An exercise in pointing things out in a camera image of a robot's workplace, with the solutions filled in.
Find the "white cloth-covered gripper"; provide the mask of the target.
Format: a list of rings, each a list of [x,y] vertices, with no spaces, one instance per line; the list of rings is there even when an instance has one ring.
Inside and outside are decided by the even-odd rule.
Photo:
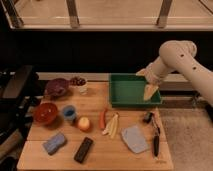
[[[165,77],[167,76],[167,68],[163,64],[150,63],[146,68],[141,69],[136,73],[137,76],[143,76],[149,84],[144,88],[144,101],[149,100]]]

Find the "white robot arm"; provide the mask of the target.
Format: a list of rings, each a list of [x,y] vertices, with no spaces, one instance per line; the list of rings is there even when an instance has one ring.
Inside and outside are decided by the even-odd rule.
[[[178,71],[213,107],[213,72],[195,60],[196,54],[197,47],[192,41],[164,42],[157,59],[136,73],[147,81],[143,99],[150,100],[167,75]]]

